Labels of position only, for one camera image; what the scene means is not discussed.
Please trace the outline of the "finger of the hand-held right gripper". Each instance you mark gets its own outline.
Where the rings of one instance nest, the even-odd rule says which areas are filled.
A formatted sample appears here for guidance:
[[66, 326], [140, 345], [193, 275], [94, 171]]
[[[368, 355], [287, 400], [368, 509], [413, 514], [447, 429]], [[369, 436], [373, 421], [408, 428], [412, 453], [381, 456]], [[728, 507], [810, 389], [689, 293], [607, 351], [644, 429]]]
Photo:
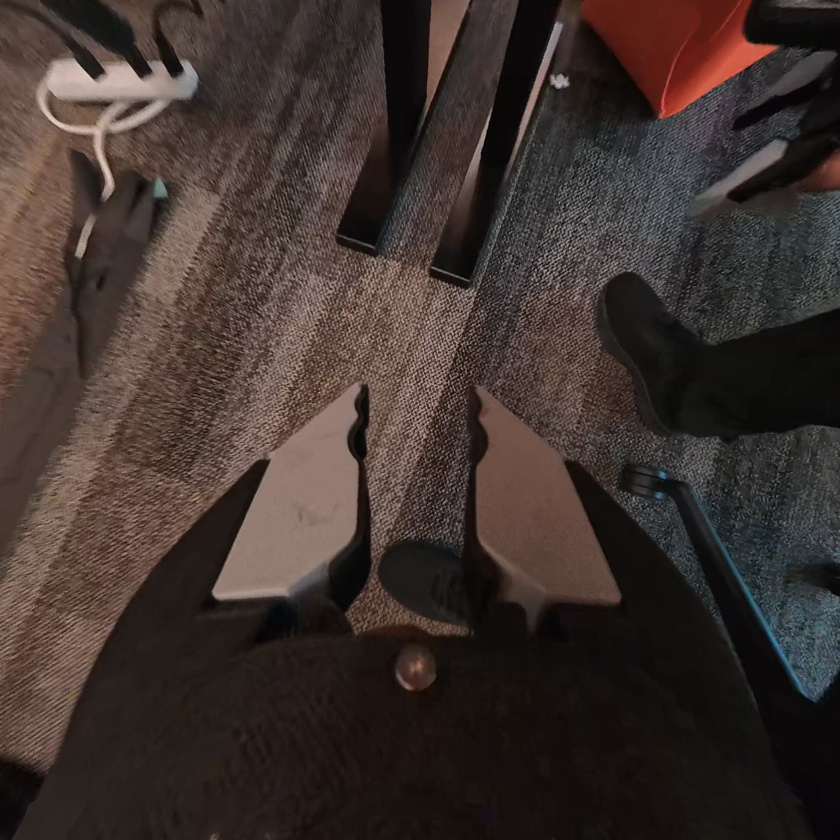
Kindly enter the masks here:
[[713, 183], [704, 192], [695, 196], [688, 214], [692, 218], [745, 213], [754, 216], [782, 216], [797, 207], [797, 190], [791, 186], [762, 192], [742, 203], [730, 198], [730, 193], [745, 184], [750, 178], [762, 173], [781, 160], [787, 151], [787, 140], [773, 140], [761, 150], [752, 154], [731, 173]]
[[817, 51], [798, 61], [778, 79], [748, 110], [733, 121], [743, 130], [775, 114], [800, 106], [821, 92], [835, 71], [838, 54]]

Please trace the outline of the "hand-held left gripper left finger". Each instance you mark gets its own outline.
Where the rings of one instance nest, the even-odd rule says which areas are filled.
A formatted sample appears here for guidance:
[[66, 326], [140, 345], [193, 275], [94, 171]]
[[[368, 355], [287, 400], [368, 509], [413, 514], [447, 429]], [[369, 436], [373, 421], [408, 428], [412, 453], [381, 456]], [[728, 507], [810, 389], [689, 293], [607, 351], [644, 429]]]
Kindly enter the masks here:
[[371, 571], [364, 460], [370, 395], [352, 384], [279, 446], [212, 589], [219, 603], [330, 599], [347, 611]]

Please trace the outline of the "orange box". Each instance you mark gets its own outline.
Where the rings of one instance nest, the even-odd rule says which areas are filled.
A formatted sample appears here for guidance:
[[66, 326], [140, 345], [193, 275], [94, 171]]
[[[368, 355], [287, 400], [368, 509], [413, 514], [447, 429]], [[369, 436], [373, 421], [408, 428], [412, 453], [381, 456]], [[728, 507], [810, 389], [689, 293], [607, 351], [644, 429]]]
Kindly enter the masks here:
[[657, 119], [684, 111], [776, 50], [748, 41], [749, 1], [585, 1], [583, 20]]

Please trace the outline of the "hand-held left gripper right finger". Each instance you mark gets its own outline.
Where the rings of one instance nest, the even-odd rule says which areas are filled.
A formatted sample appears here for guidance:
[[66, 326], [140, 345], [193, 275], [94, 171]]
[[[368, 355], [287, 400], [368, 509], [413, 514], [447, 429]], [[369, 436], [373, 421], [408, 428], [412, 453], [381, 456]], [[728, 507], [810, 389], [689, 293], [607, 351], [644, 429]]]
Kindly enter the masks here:
[[478, 548], [503, 602], [526, 614], [556, 605], [614, 608], [622, 594], [561, 452], [482, 386], [475, 468]]

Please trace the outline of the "white power strip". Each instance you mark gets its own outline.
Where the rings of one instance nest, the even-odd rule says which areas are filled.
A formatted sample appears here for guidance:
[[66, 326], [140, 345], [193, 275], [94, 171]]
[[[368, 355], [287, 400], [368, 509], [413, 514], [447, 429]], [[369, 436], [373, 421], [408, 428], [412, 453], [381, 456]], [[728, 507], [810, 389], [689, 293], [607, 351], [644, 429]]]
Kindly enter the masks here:
[[91, 78], [75, 59], [53, 61], [43, 79], [47, 92], [63, 102], [151, 102], [188, 100], [198, 89], [193, 65], [183, 59], [182, 71], [171, 75], [164, 62], [152, 60], [151, 73], [139, 76], [125, 61], [108, 62], [103, 74]]

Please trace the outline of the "black office chair base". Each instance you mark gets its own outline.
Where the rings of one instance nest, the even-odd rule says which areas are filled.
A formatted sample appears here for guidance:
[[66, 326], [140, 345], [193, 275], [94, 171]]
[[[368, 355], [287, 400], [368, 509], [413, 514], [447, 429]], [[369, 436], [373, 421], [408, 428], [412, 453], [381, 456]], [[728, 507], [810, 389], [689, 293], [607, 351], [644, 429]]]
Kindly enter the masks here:
[[691, 485], [662, 469], [627, 463], [618, 486], [636, 497], [675, 503], [750, 686], [803, 697], [801, 681]]

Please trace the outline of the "black metal table leg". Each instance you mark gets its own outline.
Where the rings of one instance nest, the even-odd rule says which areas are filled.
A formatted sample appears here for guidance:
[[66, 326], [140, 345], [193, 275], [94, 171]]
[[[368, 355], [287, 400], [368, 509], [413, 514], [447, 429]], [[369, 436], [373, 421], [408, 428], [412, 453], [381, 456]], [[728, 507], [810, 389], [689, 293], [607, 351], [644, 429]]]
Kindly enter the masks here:
[[429, 267], [431, 277], [451, 286], [474, 284], [502, 188], [562, 35], [563, 5], [517, 3], [490, 110]]
[[427, 102], [432, 4], [381, 1], [385, 117], [337, 229], [344, 247], [377, 256]]

